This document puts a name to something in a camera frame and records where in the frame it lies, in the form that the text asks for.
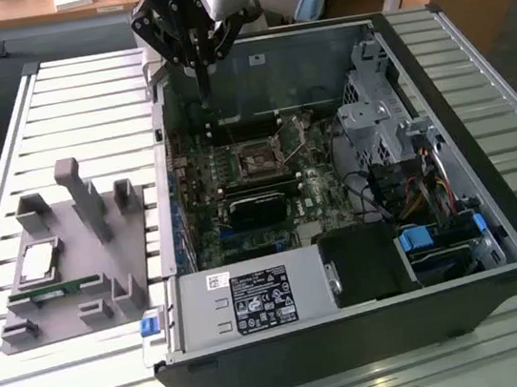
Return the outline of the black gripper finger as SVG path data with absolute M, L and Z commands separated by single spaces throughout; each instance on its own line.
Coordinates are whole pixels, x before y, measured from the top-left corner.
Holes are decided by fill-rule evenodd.
M 131 21 L 131 28 L 147 45 L 169 62 L 182 65 L 195 75 L 199 98 L 207 100 L 202 64 L 191 32 L 183 31 L 180 35 L 170 32 L 164 20 L 148 6 L 148 2 L 139 4 Z
M 209 22 L 207 16 L 201 18 L 200 25 L 196 30 L 206 97 L 211 94 L 210 69 L 217 65 L 218 60 L 225 59 L 244 22 L 243 10 L 229 15 L 220 24 Z

